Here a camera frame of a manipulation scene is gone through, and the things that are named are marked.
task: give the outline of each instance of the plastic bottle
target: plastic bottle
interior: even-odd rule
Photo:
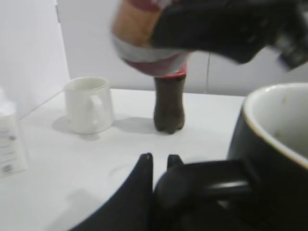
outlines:
[[[27,169],[15,104],[0,87],[0,178]]]

